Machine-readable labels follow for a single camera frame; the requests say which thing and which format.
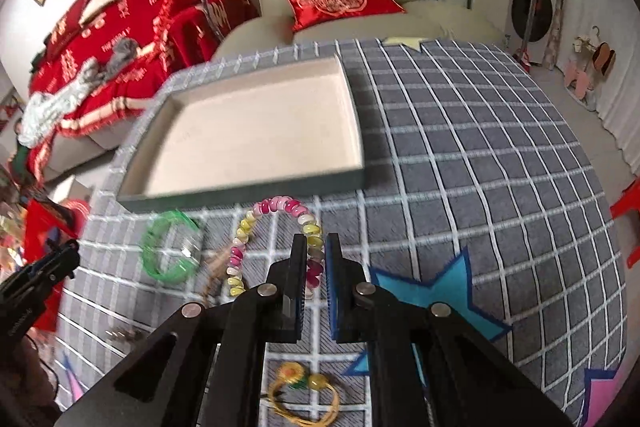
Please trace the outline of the silver rhinestone hair clip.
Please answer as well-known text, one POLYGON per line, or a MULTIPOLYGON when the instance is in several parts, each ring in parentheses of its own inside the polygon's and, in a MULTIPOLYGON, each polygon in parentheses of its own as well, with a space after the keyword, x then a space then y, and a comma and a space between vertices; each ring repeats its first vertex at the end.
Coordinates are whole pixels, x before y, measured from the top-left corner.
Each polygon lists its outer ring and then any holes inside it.
POLYGON ((143 333, 137 329, 125 329, 125 327, 114 327, 104 332, 108 340, 114 343, 137 343, 143 338, 143 333))

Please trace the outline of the green translucent bangle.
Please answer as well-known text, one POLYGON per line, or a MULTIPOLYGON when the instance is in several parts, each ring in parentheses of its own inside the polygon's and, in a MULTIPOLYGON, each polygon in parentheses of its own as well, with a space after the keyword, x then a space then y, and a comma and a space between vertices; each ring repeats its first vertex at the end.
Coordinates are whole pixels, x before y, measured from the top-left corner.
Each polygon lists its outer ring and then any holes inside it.
POLYGON ((198 272, 204 233, 198 222, 179 210, 160 213, 141 242, 145 274, 163 285, 180 285, 198 272))

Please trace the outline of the green jewelry tray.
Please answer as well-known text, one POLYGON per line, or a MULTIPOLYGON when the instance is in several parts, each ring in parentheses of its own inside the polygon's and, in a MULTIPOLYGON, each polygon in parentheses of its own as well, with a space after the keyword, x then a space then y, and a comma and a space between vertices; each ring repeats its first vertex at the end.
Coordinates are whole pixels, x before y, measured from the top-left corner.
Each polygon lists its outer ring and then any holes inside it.
POLYGON ((356 104, 337 56, 171 89, 136 140, 116 195, 136 213, 364 184, 356 104))

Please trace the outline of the grey checked tablecloth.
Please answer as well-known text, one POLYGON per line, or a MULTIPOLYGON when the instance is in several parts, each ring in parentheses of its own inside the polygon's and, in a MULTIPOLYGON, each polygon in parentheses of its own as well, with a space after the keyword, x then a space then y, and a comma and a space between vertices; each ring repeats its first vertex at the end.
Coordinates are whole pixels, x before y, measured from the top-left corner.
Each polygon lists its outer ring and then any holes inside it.
MULTIPOLYGON (((626 351, 624 262, 610 206, 567 123, 509 55, 484 44, 307 43, 222 58, 173 75, 171 92, 277 65, 339 57, 363 134, 366 187, 299 199, 345 257, 398 297, 452 298, 464 317, 582 425, 591 373, 615 375, 626 351)), ((205 274, 163 287, 141 268, 154 213, 128 212, 116 190, 151 115, 144 115, 91 202, 81 266, 67 282, 55 338, 58 403, 65 365, 88 390, 129 352, 109 329, 152 332, 201 297, 205 274)), ((361 345, 331 340, 324 285, 309 295, 303 339, 270 345, 264 388, 285 361, 340 389, 335 426, 370 426, 361 345)))

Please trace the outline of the grey knitted garment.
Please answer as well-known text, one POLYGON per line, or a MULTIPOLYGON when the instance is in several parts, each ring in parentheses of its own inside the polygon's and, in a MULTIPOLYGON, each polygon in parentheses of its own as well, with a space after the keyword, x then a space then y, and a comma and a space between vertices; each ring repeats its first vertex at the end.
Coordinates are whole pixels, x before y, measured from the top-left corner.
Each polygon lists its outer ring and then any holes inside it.
POLYGON ((137 55, 138 44, 134 39, 121 38, 104 66, 95 57, 89 57, 76 77, 58 92, 35 92, 24 109, 17 142, 29 150, 42 143, 65 115, 73 113, 93 91, 114 79, 137 55))

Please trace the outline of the red plastic stool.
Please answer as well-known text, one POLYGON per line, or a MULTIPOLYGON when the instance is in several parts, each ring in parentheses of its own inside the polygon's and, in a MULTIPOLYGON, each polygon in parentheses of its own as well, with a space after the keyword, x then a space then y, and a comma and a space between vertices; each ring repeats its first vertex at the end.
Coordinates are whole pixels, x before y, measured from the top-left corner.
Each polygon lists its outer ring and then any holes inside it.
POLYGON ((612 218, 625 218, 634 234, 634 247, 626 256, 626 267, 629 270, 639 263, 639 186, 639 177, 636 176, 610 207, 612 218))

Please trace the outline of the red patterned blanket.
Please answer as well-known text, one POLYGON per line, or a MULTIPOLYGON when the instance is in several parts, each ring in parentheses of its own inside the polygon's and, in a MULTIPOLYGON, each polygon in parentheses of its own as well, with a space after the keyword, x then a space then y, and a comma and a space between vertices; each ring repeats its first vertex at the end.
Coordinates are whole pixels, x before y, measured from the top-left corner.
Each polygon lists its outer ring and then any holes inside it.
POLYGON ((134 39, 138 55, 42 143, 15 147, 9 168, 40 183, 119 147, 171 74, 208 61, 221 39, 258 15, 250 0, 108 0, 98 8, 90 2, 76 0, 44 40, 29 95, 58 92, 89 57, 105 65, 121 38, 134 39))

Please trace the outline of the pink rocking horse toy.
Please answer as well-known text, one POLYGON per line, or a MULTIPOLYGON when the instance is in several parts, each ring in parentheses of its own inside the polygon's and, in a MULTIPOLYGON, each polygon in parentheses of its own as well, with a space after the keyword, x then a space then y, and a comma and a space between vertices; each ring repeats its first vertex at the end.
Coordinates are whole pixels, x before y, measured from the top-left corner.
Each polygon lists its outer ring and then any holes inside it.
POLYGON ((616 52, 601 39, 600 27, 594 25, 587 35, 577 36, 572 44, 574 57, 564 72, 564 87, 574 100, 593 110, 597 103, 598 84, 608 78, 616 52))

